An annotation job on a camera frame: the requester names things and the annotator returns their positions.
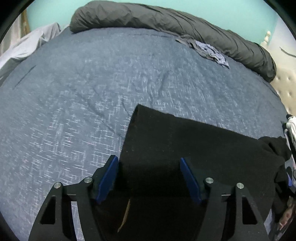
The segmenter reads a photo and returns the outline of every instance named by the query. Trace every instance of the headboard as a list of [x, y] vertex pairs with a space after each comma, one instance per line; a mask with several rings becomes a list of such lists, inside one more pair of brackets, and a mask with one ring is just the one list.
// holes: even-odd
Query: headboard
[[271, 54], [276, 63], [276, 76], [270, 84], [277, 91], [287, 112], [296, 116], [296, 65], [294, 64], [296, 58], [287, 55], [289, 50], [283, 50], [280, 47], [269, 49], [269, 37], [268, 31], [260, 45]]

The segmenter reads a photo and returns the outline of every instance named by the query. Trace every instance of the bed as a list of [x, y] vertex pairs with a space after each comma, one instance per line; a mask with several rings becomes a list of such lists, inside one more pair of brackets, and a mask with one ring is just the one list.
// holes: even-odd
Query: bed
[[[283, 136], [286, 108], [259, 74], [202, 58], [174, 35], [143, 28], [69, 28], [0, 87], [0, 212], [27, 240], [52, 185], [120, 156], [137, 104], [253, 138]], [[73, 206], [78, 240], [83, 240]]]

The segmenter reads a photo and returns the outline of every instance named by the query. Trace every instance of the metal pin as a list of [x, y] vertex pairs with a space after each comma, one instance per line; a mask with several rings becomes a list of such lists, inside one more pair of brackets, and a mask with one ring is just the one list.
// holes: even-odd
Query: metal pin
[[205, 179], [205, 181], [206, 181], [206, 183], [209, 183], [209, 184], [211, 184], [211, 183], [213, 183], [213, 182], [214, 182], [214, 179], [212, 179], [212, 178], [208, 177], [208, 178], [206, 178], [206, 179]]
[[84, 179], [84, 182], [85, 183], [90, 183], [92, 181], [92, 178], [91, 177], [86, 177], [85, 179]]
[[61, 183], [55, 183], [54, 188], [59, 188], [62, 184]]
[[243, 189], [243, 188], [244, 188], [244, 184], [242, 184], [242, 183], [238, 183], [238, 184], [237, 184], [237, 187], [238, 187], [239, 189]]

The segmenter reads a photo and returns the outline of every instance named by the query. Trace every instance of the black comforter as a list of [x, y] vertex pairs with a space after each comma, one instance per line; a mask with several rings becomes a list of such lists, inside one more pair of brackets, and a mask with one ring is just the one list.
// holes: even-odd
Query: black comforter
[[76, 10], [70, 23], [74, 33], [108, 27], [149, 28], [190, 36], [214, 46], [260, 74], [267, 82], [276, 74], [275, 62], [264, 48], [186, 12], [143, 4], [92, 1]]

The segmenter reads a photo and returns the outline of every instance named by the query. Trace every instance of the white bedpost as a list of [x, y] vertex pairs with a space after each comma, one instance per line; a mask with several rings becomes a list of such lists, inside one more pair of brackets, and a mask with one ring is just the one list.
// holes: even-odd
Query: white bedpost
[[270, 31], [267, 31], [266, 35], [265, 35], [265, 38], [264, 38], [264, 41], [261, 42], [260, 46], [262, 46], [263, 48], [267, 49], [268, 47], [268, 42], [269, 42], [269, 37], [271, 36], [271, 33]]

